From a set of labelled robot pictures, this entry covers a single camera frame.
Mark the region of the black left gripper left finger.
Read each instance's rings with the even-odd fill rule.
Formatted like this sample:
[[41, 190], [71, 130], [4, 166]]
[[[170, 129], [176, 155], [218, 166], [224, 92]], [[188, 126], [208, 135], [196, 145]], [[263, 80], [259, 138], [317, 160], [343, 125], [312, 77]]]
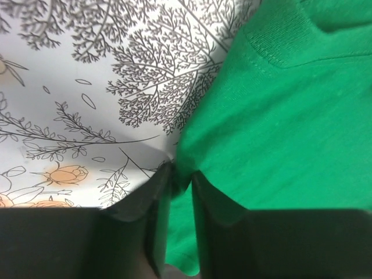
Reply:
[[2, 278], [160, 278], [171, 164], [106, 209], [1, 210]]

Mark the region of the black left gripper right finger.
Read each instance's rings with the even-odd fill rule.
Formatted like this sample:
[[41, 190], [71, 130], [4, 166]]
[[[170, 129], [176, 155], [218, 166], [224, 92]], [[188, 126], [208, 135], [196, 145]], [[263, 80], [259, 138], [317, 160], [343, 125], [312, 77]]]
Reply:
[[371, 213], [249, 210], [192, 176], [202, 278], [370, 278]]

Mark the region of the green t shirt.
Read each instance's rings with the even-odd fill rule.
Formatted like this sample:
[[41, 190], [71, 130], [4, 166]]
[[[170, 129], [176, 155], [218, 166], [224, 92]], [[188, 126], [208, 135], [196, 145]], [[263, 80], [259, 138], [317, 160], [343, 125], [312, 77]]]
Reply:
[[371, 208], [371, 2], [263, 1], [182, 129], [165, 262], [199, 272], [192, 173], [248, 209]]

